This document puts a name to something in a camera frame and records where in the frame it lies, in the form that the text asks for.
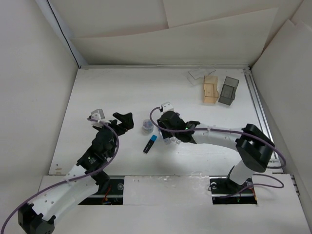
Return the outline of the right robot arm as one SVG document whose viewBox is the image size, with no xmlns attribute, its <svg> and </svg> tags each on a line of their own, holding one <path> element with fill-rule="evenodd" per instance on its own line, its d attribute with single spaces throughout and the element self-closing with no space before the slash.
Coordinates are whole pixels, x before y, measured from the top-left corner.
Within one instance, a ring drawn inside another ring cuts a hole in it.
<svg viewBox="0 0 312 234">
<path fill-rule="evenodd" d="M 174 111 L 167 111 L 156 121 L 165 138 L 175 137 L 183 143 L 211 144 L 232 149 L 241 160 L 233 166 L 223 182 L 237 192 L 254 173 L 268 167 L 274 144 L 253 124 L 240 130 L 216 129 L 198 121 L 185 122 Z"/>
</svg>

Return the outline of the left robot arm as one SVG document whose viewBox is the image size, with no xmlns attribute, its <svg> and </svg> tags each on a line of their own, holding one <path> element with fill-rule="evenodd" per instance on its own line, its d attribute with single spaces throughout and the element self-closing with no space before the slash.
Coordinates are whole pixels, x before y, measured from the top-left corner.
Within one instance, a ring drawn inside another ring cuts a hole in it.
<svg viewBox="0 0 312 234">
<path fill-rule="evenodd" d="M 55 225 L 74 206 L 109 187 L 107 167 L 119 150 L 119 136 L 133 129 L 133 114 L 113 113 L 107 120 L 96 111 L 88 117 L 97 130 L 91 146 L 78 159 L 63 180 L 47 187 L 18 209 L 18 223 L 27 234 L 51 234 Z"/>
</svg>

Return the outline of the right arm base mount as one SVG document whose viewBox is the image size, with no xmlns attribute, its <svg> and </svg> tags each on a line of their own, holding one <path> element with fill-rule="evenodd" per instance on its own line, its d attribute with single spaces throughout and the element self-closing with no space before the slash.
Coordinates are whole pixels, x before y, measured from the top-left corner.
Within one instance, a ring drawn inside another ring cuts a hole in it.
<svg viewBox="0 0 312 234">
<path fill-rule="evenodd" d="M 253 181 L 248 178 L 242 185 L 231 182 L 224 176 L 210 177 L 208 191 L 214 205 L 257 204 Z"/>
</svg>

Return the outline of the black blue-capped highlighter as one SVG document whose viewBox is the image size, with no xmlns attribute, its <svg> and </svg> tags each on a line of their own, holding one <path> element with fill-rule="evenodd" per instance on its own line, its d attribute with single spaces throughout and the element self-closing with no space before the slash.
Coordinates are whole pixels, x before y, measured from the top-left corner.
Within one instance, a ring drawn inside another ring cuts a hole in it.
<svg viewBox="0 0 312 234">
<path fill-rule="evenodd" d="M 151 138 L 149 139 L 148 143 L 144 147 L 143 153 L 147 154 L 150 151 L 150 149 L 152 148 L 152 146 L 153 146 L 153 144 L 155 143 L 156 140 L 157 140 L 157 136 L 156 135 L 152 135 Z"/>
</svg>

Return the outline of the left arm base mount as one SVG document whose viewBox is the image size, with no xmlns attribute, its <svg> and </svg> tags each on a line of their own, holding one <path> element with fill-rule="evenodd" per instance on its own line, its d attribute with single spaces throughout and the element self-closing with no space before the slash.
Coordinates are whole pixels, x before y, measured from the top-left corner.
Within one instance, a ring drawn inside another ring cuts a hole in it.
<svg viewBox="0 0 312 234">
<path fill-rule="evenodd" d="M 110 179 L 109 185 L 105 191 L 97 192 L 79 205 L 122 205 L 124 192 L 124 177 L 114 176 Z"/>
</svg>

